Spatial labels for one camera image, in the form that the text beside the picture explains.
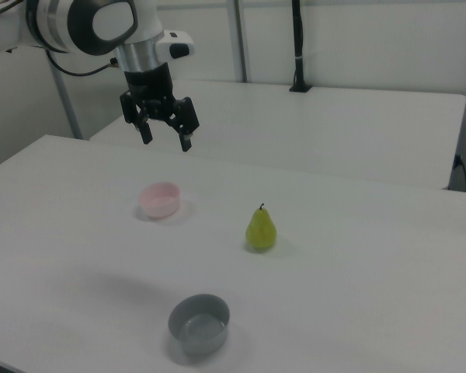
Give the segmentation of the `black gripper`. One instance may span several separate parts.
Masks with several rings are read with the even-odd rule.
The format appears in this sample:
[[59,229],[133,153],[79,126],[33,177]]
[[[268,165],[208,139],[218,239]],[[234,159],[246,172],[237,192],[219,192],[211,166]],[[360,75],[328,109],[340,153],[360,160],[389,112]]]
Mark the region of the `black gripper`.
[[183,152],[192,148],[191,137],[200,126],[193,101],[189,97],[176,100],[169,64],[144,72],[124,73],[128,90],[120,96],[123,117],[139,131],[148,145],[153,137],[148,118],[165,121],[179,136]]

